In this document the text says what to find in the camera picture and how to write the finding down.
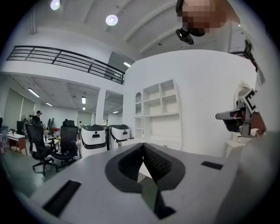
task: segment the white ceiling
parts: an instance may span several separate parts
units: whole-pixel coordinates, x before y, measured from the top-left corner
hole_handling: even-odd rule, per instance
[[[65,80],[51,80],[48,77],[38,78],[23,75],[9,75],[12,87],[20,94],[36,103],[48,102],[53,106],[95,112],[99,90],[83,86],[81,84],[69,83]],[[40,98],[30,95],[28,88],[37,93]],[[86,105],[82,104],[82,97],[86,98]],[[105,96],[104,113],[113,113],[123,110],[123,96],[107,92]]]
[[[159,53],[195,49],[201,43],[217,40],[217,32],[193,37],[195,45],[180,41],[175,30],[181,27],[175,5],[177,0],[63,0],[58,10],[42,0],[35,8],[36,26],[48,26],[48,21],[67,21],[75,26],[92,27],[105,35],[128,44],[142,57]],[[108,15],[118,16],[115,26],[108,26]]]

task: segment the floor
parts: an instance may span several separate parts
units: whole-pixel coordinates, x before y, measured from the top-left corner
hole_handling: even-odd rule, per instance
[[[27,197],[30,197],[38,187],[56,174],[54,166],[46,165],[46,176],[44,177],[42,165],[35,167],[35,171],[32,169],[32,166],[40,161],[35,160],[32,156],[18,154],[9,150],[7,150],[6,154],[0,155],[0,162],[12,187]]]

